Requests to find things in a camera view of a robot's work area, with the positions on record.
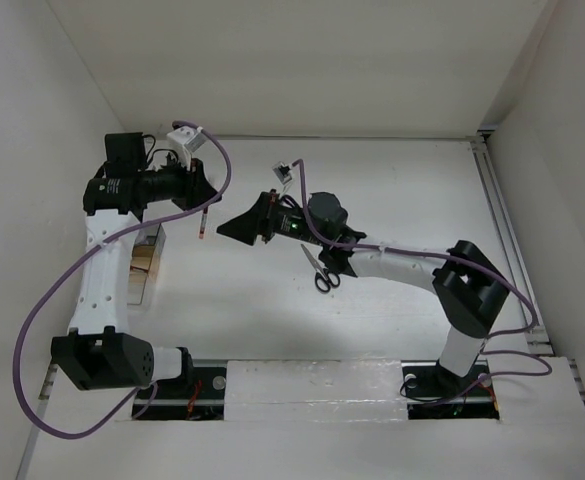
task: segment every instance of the red wire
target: red wire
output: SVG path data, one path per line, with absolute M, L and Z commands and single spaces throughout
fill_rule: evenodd
M 199 380 L 196 384 L 196 386 L 194 387 L 194 394 L 192 395 L 192 397 L 190 398 L 190 401 L 188 402 L 188 414 L 185 417 L 186 420 L 190 419 L 190 416 L 192 415 L 192 411 L 194 410 L 194 402 L 196 402 L 196 397 L 199 396 L 199 393 L 201 393 L 201 388 L 203 387 L 203 382 L 201 380 Z

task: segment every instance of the white wall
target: white wall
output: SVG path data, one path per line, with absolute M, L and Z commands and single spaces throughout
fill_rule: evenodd
M 29 308 L 84 242 L 81 195 L 120 124 L 43 0 L 0 0 L 0 479 L 13 478 L 30 424 L 10 364 Z M 71 313 L 76 279 L 28 338 L 24 383 L 34 402 L 49 341 Z
M 555 0 L 50 0 L 128 129 L 473 135 Z
M 585 385 L 585 1 L 559 2 L 490 148 L 552 342 Z

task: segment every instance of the screw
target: screw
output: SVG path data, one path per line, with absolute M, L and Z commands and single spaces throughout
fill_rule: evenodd
M 416 387 L 416 375 L 413 373 L 408 373 L 405 377 L 403 377 L 403 382 L 405 383 L 405 388 L 414 388 Z
M 212 379 L 212 387 L 215 390 L 223 390 L 225 388 L 225 377 L 222 377 L 221 375 L 214 377 L 214 379 Z

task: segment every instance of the black bracket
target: black bracket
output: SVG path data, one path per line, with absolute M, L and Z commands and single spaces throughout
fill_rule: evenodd
M 448 252 L 502 276 L 472 242 L 459 240 Z M 509 294 L 496 280 L 453 261 L 434 271 L 432 285 L 450 324 L 473 338 L 487 337 Z

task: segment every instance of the scissor blade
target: scissor blade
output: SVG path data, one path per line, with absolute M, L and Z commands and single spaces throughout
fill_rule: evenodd
M 323 276 L 323 267 L 321 266 L 319 261 L 316 258 L 314 258 L 314 256 L 310 253 L 310 251 L 307 249 L 305 245 L 301 245 L 301 248 L 303 249 L 303 253 L 305 253 L 307 259 L 310 261 L 310 265 L 312 265 L 314 269 Z

